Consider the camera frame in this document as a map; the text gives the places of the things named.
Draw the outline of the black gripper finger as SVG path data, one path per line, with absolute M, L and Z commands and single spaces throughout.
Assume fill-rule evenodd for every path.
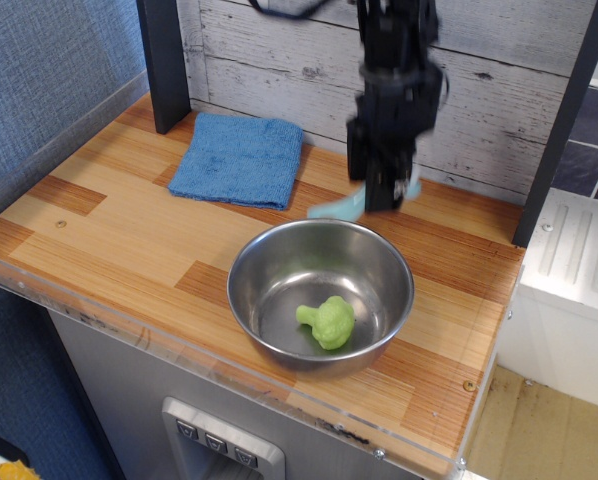
M 365 181 L 370 158 L 371 137 L 359 119 L 349 120 L 346 126 L 349 178 L 354 181 Z
M 394 210 L 412 197 L 412 169 L 370 164 L 365 179 L 365 210 Z

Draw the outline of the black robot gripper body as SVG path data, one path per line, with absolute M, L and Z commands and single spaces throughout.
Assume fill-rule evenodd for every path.
M 436 64 L 406 72 L 362 65 L 360 74 L 364 91 L 356 97 L 357 115 L 351 119 L 359 119 L 371 137 L 368 166 L 412 168 L 417 137 L 435 126 L 445 72 Z

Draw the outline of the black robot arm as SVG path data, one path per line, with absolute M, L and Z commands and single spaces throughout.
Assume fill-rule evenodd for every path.
M 398 208 L 415 190 L 418 137 L 434 129 L 446 75 L 429 58 L 438 40 L 433 1 L 361 1 L 363 92 L 347 122 L 348 175 L 365 183 L 367 212 Z

